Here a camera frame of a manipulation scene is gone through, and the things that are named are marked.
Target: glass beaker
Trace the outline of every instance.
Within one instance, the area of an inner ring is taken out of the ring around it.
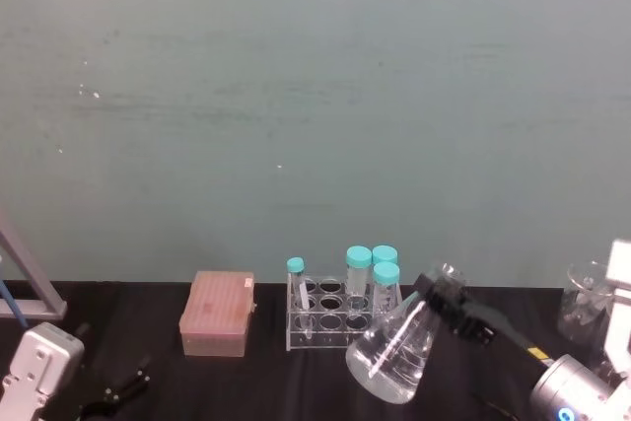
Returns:
[[[435,284],[449,290],[462,287],[461,274],[449,265],[430,273]],[[373,395],[390,403],[414,397],[430,355],[440,319],[418,292],[391,312],[376,317],[346,351],[353,377]]]
[[[613,288],[607,284],[606,265],[595,261],[572,264],[561,298],[559,331],[569,340],[586,345],[596,341],[598,328],[611,312]]]

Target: clear acrylic rack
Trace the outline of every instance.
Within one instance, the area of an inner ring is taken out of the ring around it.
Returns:
[[[287,351],[348,347],[371,324],[372,285],[365,296],[357,297],[346,295],[344,278],[307,276],[306,281],[310,308],[303,310],[288,277]],[[306,317],[311,330],[301,325]]]

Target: metal frame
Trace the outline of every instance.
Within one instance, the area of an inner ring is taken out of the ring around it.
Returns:
[[[0,211],[0,246],[15,261],[22,274],[27,277],[39,300],[16,300],[22,314],[27,319],[61,320],[68,305],[61,299],[57,290],[36,262],[29,249],[18,237],[16,230],[9,224]],[[13,317],[9,305],[0,299],[0,318]]]

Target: label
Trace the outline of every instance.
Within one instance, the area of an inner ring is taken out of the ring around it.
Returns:
[[[550,357],[548,357],[545,352],[543,352],[541,349],[539,349],[538,347],[530,347],[528,349],[528,352],[530,352],[531,355],[533,355],[535,358],[539,359],[539,360],[546,360],[549,359]]]

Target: pink pipette tip box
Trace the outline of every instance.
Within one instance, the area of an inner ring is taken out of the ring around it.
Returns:
[[[185,355],[242,357],[254,309],[254,274],[199,271],[179,332]]]

